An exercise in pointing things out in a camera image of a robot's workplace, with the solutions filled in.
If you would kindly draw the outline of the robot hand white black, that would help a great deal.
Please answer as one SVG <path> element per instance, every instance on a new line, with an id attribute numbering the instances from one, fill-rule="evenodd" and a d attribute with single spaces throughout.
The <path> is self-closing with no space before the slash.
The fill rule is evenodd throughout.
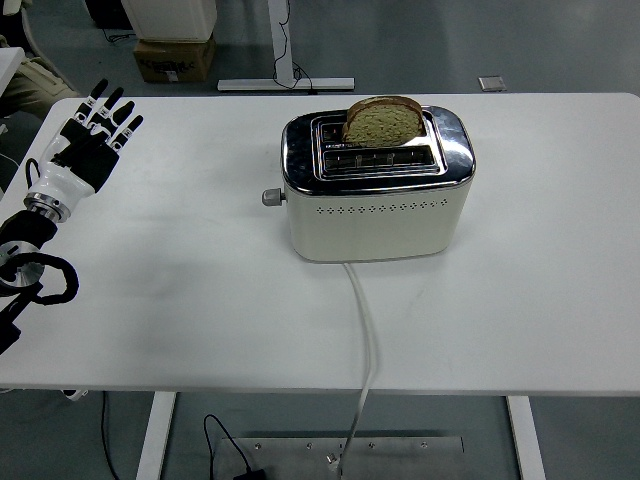
<path id="1" fill-rule="evenodd" d="M 100 80 L 76 111 L 61 125 L 39 159 L 38 179 L 27 180 L 24 205 L 57 223 L 66 221 L 79 202 L 104 186 L 120 159 L 120 153 L 143 123 L 134 115 L 131 100 L 121 106 L 124 89 L 108 87 Z"/>

